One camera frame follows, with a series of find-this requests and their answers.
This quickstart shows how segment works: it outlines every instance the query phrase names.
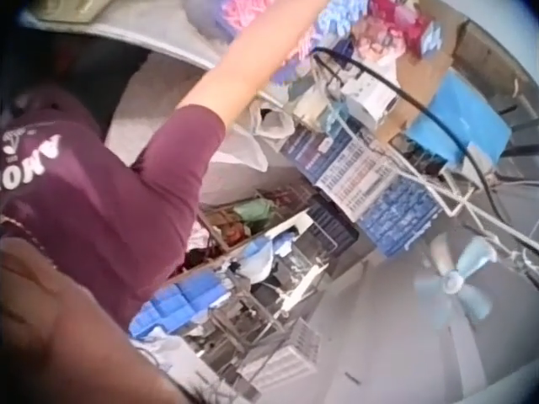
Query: fan blade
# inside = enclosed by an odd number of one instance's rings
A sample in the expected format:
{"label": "fan blade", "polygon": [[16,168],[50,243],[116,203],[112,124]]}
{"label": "fan blade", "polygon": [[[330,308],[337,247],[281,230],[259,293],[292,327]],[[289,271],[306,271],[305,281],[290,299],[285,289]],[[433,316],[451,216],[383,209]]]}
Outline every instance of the fan blade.
{"label": "fan blade", "polygon": [[494,247],[482,237],[474,237],[458,258],[456,270],[464,278],[475,274],[488,261],[496,262],[498,254]]}
{"label": "fan blade", "polygon": [[455,264],[449,252],[449,245],[447,244],[447,233],[438,235],[432,241],[430,244],[430,256],[442,276],[455,269]]}
{"label": "fan blade", "polygon": [[442,289],[442,280],[436,275],[416,276],[415,290],[421,311],[438,330],[447,325],[451,317],[451,299]]}
{"label": "fan blade", "polygon": [[492,301],[475,286],[465,284],[456,295],[472,323],[484,320],[492,310]]}

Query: electric fan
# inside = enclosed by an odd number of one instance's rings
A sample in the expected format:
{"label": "electric fan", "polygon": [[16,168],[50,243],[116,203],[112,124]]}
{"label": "electric fan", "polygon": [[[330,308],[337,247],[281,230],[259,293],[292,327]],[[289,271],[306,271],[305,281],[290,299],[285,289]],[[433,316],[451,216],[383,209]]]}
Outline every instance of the electric fan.
{"label": "electric fan", "polygon": [[472,324],[486,318],[492,309],[492,302],[481,290],[466,284],[466,280],[485,263],[496,262],[496,250],[484,238],[474,237],[455,266],[447,235],[443,233],[430,244],[430,255],[439,274],[418,274],[414,286],[419,303],[433,325],[437,329],[448,325],[455,299],[460,301]]}

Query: maroon shirt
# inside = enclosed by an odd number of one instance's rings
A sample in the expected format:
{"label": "maroon shirt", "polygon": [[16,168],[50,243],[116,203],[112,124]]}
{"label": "maroon shirt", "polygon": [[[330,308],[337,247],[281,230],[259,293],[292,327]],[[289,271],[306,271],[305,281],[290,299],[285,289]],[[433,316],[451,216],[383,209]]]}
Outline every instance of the maroon shirt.
{"label": "maroon shirt", "polygon": [[2,137],[0,195],[11,198],[3,213],[127,327],[184,260],[225,126],[204,107],[178,109],[129,168],[74,98],[41,94]]}

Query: woman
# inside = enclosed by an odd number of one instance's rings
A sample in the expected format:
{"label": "woman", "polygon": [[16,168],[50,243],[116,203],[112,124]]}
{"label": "woman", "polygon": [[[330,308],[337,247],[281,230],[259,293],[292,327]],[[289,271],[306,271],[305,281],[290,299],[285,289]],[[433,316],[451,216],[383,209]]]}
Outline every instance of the woman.
{"label": "woman", "polygon": [[27,100],[30,111],[2,137],[9,238],[1,307],[10,363],[41,400],[196,402],[148,366],[115,323],[126,329],[182,263],[200,183],[227,126],[327,2],[277,1],[179,102],[131,168],[103,146],[69,94]]}

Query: red package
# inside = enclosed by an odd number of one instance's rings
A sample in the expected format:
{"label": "red package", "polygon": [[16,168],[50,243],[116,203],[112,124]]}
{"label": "red package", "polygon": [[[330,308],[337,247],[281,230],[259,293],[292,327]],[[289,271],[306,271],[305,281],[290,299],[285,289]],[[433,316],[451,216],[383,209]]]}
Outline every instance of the red package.
{"label": "red package", "polygon": [[394,62],[406,51],[403,32],[395,24],[367,15],[352,27],[361,60],[379,65]]}
{"label": "red package", "polygon": [[371,0],[369,14],[402,30],[408,50],[425,57],[441,48],[441,28],[421,13],[418,0]]}

